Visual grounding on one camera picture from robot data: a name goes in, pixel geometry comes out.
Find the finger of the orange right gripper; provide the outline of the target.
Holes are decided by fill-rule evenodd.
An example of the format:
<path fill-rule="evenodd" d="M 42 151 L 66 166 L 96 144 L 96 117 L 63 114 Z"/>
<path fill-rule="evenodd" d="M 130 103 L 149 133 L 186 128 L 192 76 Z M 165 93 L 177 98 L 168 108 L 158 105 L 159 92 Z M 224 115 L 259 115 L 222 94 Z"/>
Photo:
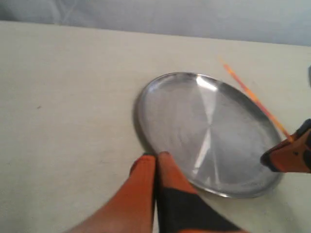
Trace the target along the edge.
<path fill-rule="evenodd" d="M 294 134 L 291 135 L 291 142 L 297 141 L 298 139 L 305 138 L 305 142 L 311 141 L 311 119 L 307 119 L 303 122 L 303 124 L 296 130 Z"/>
<path fill-rule="evenodd" d="M 294 141 L 284 140 L 266 151 L 260 158 L 262 165 L 272 172 L 310 173 L 311 172 L 311 131 L 301 136 L 294 135 Z"/>

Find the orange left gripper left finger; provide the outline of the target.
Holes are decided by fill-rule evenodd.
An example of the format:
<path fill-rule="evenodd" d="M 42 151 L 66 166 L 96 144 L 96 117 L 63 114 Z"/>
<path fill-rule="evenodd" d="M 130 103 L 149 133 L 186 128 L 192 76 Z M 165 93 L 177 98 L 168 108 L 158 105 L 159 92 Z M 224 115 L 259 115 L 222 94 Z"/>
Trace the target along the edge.
<path fill-rule="evenodd" d="M 115 195 L 69 233 L 151 233 L 154 220 L 156 158 L 142 155 Z"/>

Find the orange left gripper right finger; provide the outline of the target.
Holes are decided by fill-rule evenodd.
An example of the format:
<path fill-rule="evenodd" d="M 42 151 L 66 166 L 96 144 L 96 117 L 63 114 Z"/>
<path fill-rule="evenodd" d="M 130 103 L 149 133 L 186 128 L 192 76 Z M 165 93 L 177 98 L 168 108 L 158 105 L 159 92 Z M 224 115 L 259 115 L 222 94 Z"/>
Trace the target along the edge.
<path fill-rule="evenodd" d="M 161 233 L 245 233 L 205 203 L 166 151 L 157 156 Z"/>

